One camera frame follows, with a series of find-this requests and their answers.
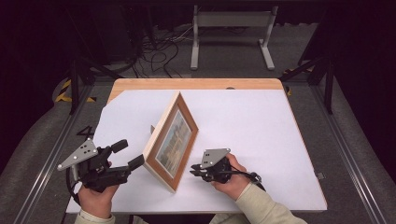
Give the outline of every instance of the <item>silver mounting plate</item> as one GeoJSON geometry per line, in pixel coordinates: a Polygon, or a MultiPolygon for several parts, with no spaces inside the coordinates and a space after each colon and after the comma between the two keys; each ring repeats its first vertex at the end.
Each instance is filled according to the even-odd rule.
{"type": "Polygon", "coordinates": [[[231,150],[229,148],[206,149],[201,161],[201,169],[214,166],[221,161],[231,150]]]}
{"type": "Polygon", "coordinates": [[[58,165],[58,171],[62,171],[72,165],[78,164],[98,154],[95,144],[91,138],[87,139],[76,151],[74,151],[64,162],[58,165]]]}

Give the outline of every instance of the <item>hand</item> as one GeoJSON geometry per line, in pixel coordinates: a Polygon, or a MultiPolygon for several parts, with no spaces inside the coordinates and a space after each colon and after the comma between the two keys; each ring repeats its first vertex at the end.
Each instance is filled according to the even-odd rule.
{"type": "Polygon", "coordinates": [[[111,217],[111,199],[120,185],[107,187],[102,193],[87,189],[84,185],[78,191],[81,209],[99,218],[111,217]]]}
{"type": "MultiPolygon", "coordinates": [[[[228,153],[226,158],[230,161],[231,166],[238,169],[239,171],[246,172],[247,169],[238,163],[236,160],[235,155],[228,153]]],[[[235,201],[239,198],[242,191],[244,191],[245,187],[250,183],[250,180],[245,177],[244,175],[232,175],[230,180],[225,183],[221,184],[216,181],[212,181],[213,187],[216,190],[221,191],[227,194],[230,198],[234,199],[235,201]]]]}

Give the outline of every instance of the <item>white paper sheet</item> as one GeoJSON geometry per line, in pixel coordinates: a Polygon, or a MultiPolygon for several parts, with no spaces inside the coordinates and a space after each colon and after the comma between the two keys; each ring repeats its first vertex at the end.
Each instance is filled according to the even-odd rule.
{"type": "MultiPolygon", "coordinates": [[[[129,146],[109,158],[124,166],[141,154],[174,91],[124,91],[108,104],[93,142],[110,146],[127,139],[129,146]]],[[[227,147],[250,172],[262,177],[272,198],[293,211],[327,209],[304,141],[282,90],[182,90],[199,132],[177,192],[169,192],[143,166],[131,173],[113,199],[112,211],[131,214],[240,212],[190,167],[205,149],[227,147]]],[[[67,213],[79,206],[70,201],[67,213]]]]}

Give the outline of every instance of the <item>white metal frame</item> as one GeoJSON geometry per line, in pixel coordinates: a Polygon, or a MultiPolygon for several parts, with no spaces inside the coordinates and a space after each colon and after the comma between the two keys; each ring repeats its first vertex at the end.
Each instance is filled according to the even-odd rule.
{"type": "Polygon", "coordinates": [[[264,39],[259,39],[259,45],[262,49],[262,56],[268,70],[274,70],[275,66],[268,50],[268,42],[276,18],[277,7],[271,11],[258,12],[224,12],[224,11],[198,11],[198,6],[194,6],[193,15],[193,32],[194,39],[191,54],[191,70],[198,69],[199,55],[199,27],[220,27],[220,26],[248,26],[248,27],[265,27],[264,39]]]}

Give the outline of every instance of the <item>framed picture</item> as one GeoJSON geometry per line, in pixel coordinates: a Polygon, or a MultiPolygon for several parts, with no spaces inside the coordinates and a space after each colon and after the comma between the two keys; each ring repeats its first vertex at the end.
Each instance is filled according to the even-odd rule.
{"type": "Polygon", "coordinates": [[[143,151],[144,166],[171,192],[177,190],[197,134],[198,127],[177,91],[143,151]]]}

